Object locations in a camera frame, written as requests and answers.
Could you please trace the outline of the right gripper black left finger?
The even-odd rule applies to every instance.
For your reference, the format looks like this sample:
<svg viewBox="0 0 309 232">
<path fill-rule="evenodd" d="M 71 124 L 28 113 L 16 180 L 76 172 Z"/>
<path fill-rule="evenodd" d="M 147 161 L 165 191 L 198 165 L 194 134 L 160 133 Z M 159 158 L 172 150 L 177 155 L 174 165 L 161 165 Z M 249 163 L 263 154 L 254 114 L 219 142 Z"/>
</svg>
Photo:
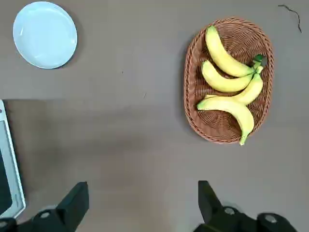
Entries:
<svg viewBox="0 0 309 232">
<path fill-rule="evenodd" d="M 74 232 L 89 209 L 87 182 L 77 183 L 56 208 L 38 212 L 34 217 L 18 224 L 14 218 L 2 218 L 2 232 Z"/>
</svg>

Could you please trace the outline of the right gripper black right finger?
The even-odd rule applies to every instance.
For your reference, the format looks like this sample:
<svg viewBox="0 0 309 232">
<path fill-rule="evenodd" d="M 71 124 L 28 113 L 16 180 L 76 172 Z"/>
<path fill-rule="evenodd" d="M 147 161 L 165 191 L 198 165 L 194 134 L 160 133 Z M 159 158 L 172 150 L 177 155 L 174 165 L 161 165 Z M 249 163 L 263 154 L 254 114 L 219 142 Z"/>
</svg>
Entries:
<svg viewBox="0 0 309 232">
<path fill-rule="evenodd" d="M 223 206 L 206 180 L 198 181 L 198 206 L 204 223 L 196 232 L 295 232 L 296 229 L 283 216 L 260 213 L 256 219 L 234 207 Z"/>
</svg>

